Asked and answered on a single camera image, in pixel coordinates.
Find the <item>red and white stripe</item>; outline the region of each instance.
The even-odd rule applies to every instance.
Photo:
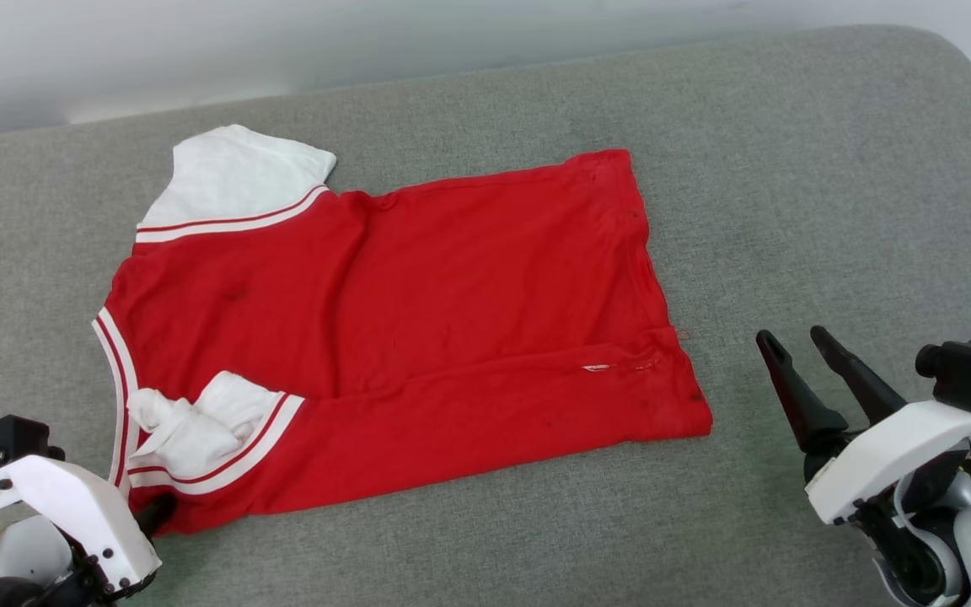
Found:
[[[130,492],[130,479],[125,473],[126,459],[137,450],[140,439],[140,427],[126,412],[126,401],[137,389],[137,372],[119,327],[115,326],[115,320],[106,308],[96,315],[92,327],[104,347],[104,354],[107,354],[111,376],[115,378],[115,450],[111,454],[108,481],[119,487],[125,496]]]
[[[239,232],[272,226],[285,222],[309,208],[317,197],[331,191],[326,185],[314,185],[307,195],[290,207],[278,208],[276,211],[263,212],[251,218],[205,219],[200,222],[177,223],[173,226],[147,226],[140,223],[137,226],[137,242],[167,242],[172,239],[186,237],[192,234],[215,234],[216,232]]]

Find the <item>white fabric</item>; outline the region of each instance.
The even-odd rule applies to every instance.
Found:
[[[258,424],[258,429],[246,439],[242,449],[220,458],[205,474],[184,479],[180,474],[172,477],[163,469],[139,468],[131,470],[131,486],[168,486],[188,496],[200,496],[223,489],[242,479],[244,474],[253,470],[274,449],[300,408],[307,406],[301,396],[283,395],[280,402],[273,412],[265,415],[265,419]]]
[[[157,389],[138,389],[126,408],[151,435],[131,455],[130,466],[163,466],[178,479],[211,472],[217,462],[243,448],[280,397],[228,372],[213,377],[193,405],[186,399],[169,400]]]
[[[256,230],[267,226],[274,226],[280,222],[286,222],[300,212],[304,212],[312,205],[317,197],[330,191],[324,185],[317,185],[308,196],[304,197],[298,204],[285,208],[282,211],[268,212],[257,219],[235,219],[234,222],[220,223],[187,223],[185,226],[152,231],[138,231],[137,242],[169,242],[173,239],[188,237],[192,234],[215,234],[216,232],[238,232],[243,230]]]
[[[174,176],[139,228],[250,219],[280,211],[324,184],[335,155],[232,124],[174,146]]]

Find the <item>red t-shirt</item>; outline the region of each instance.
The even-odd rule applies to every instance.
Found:
[[[133,508],[177,492],[165,530],[710,431],[625,151],[370,196],[323,185],[331,154],[240,126],[179,148],[94,323],[111,480]],[[223,185],[199,185],[211,170]],[[196,403],[221,372],[267,403],[237,449],[188,474],[132,457],[132,393]]]

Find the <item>shirt sleeve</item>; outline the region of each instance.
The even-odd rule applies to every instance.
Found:
[[[138,233],[242,222],[293,207],[323,187],[335,155],[233,124],[174,146],[170,184]]]

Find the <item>gray cushion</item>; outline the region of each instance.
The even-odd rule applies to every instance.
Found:
[[[238,122],[334,151],[373,192],[628,148],[709,438],[628,444],[158,540],[130,604],[891,604],[821,525],[754,345],[828,403],[824,323],[906,397],[924,343],[971,337],[971,65],[851,27],[340,89],[0,136],[0,416],[103,473],[113,391],[89,320],[175,142]],[[0,528],[22,518],[0,513]]]

